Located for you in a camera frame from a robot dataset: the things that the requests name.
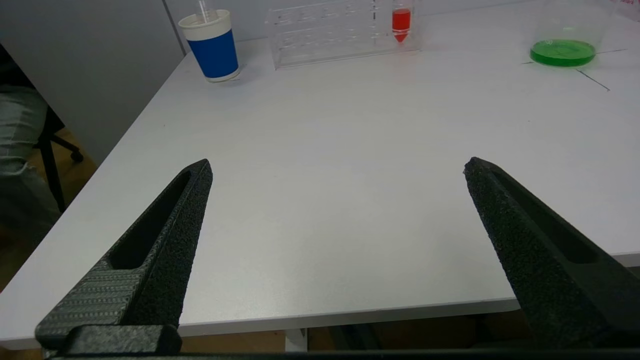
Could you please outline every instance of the person's leg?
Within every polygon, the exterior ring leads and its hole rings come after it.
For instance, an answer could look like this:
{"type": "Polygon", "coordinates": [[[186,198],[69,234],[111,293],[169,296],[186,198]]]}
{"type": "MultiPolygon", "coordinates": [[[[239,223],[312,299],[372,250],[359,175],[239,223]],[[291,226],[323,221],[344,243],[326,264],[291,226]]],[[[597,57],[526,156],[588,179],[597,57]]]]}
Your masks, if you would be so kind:
{"type": "Polygon", "coordinates": [[[0,86],[0,225],[34,245],[60,212],[45,181],[27,163],[44,127],[47,103],[36,90],[0,86]]]}

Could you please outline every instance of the chair leg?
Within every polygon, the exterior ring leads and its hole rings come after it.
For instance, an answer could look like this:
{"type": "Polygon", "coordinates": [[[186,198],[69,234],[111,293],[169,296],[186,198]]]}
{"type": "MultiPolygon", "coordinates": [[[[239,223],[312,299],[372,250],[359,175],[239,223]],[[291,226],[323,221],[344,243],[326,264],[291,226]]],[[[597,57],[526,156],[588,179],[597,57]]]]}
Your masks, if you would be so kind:
{"type": "Polygon", "coordinates": [[[84,160],[84,156],[80,153],[80,148],[74,144],[58,137],[57,135],[51,135],[51,141],[71,151],[71,159],[76,163],[81,163],[84,160]]]}
{"type": "Polygon", "coordinates": [[[62,194],[62,186],[60,185],[58,168],[56,166],[56,159],[53,157],[51,142],[48,140],[42,140],[38,143],[38,146],[40,148],[40,154],[42,155],[44,170],[47,173],[49,189],[51,189],[51,193],[58,203],[58,209],[60,209],[60,212],[63,212],[65,210],[65,198],[62,194]]]}
{"type": "Polygon", "coordinates": [[[74,144],[60,138],[58,135],[51,135],[51,141],[54,143],[64,147],[65,149],[70,150],[71,152],[78,152],[80,149],[74,144]]]}

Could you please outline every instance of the blue paper cup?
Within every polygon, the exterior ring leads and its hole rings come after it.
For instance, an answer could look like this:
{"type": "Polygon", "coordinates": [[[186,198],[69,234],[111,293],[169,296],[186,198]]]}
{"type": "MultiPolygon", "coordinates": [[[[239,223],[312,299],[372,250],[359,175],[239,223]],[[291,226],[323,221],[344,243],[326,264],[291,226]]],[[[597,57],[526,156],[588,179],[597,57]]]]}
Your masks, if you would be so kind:
{"type": "Polygon", "coordinates": [[[231,13],[228,10],[216,12],[218,18],[204,24],[197,15],[187,16],[178,22],[202,73],[211,83],[232,79],[240,73],[231,30],[231,13]]]}

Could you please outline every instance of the test tube rack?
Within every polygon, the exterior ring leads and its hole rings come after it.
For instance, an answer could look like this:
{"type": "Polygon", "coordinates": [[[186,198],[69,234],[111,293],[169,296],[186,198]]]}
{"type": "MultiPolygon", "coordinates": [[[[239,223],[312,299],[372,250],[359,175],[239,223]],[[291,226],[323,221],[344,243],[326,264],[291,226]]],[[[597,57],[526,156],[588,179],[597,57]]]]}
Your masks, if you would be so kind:
{"type": "Polygon", "coordinates": [[[420,3],[339,0],[270,9],[266,27],[275,68],[420,50],[420,3]],[[412,13],[411,28],[402,42],[392,29],[398,6],[412,13]]]}

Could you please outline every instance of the gray wall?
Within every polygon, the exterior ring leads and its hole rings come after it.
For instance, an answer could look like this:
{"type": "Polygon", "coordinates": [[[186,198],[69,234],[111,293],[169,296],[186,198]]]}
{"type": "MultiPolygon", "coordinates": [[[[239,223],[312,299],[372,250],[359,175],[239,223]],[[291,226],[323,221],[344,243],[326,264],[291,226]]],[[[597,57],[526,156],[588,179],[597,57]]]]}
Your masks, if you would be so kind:
{"type": "MultiPolygon", "coordinates": [[[[264,38],[264,20],[270,8],[286,7],[290,4],[302,5],[321,3],[330,0],[216,0],[216,6],[231,11],[236,41],[264,38]]],[[[482,8],[506,3],[519,3],[526,0],[422,0],[422,14],[453,12],[458,10],[482,8]]],[[[181,19],[195,13],[195,0],[166,0],[176,25],[181,19]]],[[[182,33],[180,37],[184,48],[189,52],[189,45],[182,33]]]]}
{"type": "Polygon", "coordinates": [[[0,42],[98,164],[183,58],[161,0],[0,0],[0,42]]]}

